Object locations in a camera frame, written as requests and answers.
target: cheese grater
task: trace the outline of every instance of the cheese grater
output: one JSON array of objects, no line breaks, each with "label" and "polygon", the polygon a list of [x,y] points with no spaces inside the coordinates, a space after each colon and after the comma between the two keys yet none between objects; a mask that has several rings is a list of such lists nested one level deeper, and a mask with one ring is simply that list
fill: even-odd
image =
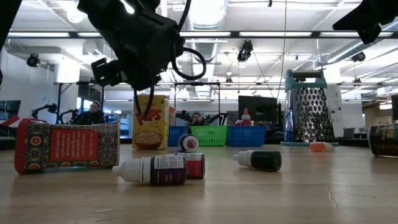
[{"label": "cheese grater", "polygon": [[[314,78],[315,82],[306,79]],[[323,71],[288,70],[285,81],[285,129],[282,145],[334,143],[335,135],[326,96]]]}]

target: trix cereal box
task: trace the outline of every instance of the trix cereal box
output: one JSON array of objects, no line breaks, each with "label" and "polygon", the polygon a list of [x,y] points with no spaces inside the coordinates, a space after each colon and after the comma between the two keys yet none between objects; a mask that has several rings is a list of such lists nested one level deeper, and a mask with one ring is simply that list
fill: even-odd
[{"label": "trix cereal box", "polygon": [[[139,95],[138,102],[145,111],[149,95]],[[169,138],[169,101],[166,96],[154,95],[154,100],[146,118],[142,119],[134,105],[132,131],[133,149],[167,149]]]}]

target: white dropper cap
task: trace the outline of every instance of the white dropper cap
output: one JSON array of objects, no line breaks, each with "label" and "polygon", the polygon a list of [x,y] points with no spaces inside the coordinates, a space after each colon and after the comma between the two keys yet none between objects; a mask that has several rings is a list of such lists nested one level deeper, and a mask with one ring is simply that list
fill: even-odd
[{"label": "white dropper cap", "polygon": [[246,166],[248,168],[253,168],[251,165],[251,154],[253,150],[239,152],[238,155],[234,155],[234,160],[238,162],[241,166]]},{"label": "white dropper cap", "polygon": [[127,182],[150,183],[150,158],[132,159],[112,168],[112,174]]},{"label": "white dropper cap", "polygon": [[181,145],[179,145],[181,149],[184,149],[188,152],[193,152],[198,150],[199,148],[199,141],[198,139],[189,134],[187,136],[184,136],[184,138],[182,139]]}]

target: wooden table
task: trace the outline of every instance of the wooden table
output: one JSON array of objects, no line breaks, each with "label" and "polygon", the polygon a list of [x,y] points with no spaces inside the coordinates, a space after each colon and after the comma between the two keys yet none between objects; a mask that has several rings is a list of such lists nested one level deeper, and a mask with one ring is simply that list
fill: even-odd
[{"label": "wooden table", "polygon": [[[128,183],[104,168],[18,176],[14,151],[0,151],[0,223],[398,222],[398,159],[343,146],[326,153],[263,148],[282,153],[280,172],[240,167],[231,159],[236,148],[203,148],[205,179],[170,187]],[[126,145],[121,160],[154,153]]]}]

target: person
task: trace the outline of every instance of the person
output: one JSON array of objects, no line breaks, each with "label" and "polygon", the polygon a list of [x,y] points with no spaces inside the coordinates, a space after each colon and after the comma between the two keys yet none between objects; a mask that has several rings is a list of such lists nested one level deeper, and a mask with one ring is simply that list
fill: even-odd
[{"label": "person", "polygon": [[185,125],[186,125],[186,126],[203,126],[203,120],[202,120],[202,118],[201,118],[200,113],[195,112],[195,113],[192,115],[192,123],[189,122],[189,121],[187,121],[187,122],[185,123]]},{"label": "person", "polygon": [[77,118],[77,125],[91,125],[91,124],[103,124],[104,116],[102,114],[101,105],[98,101],[94,101],[90,105],[90,110],[79,114]]}]

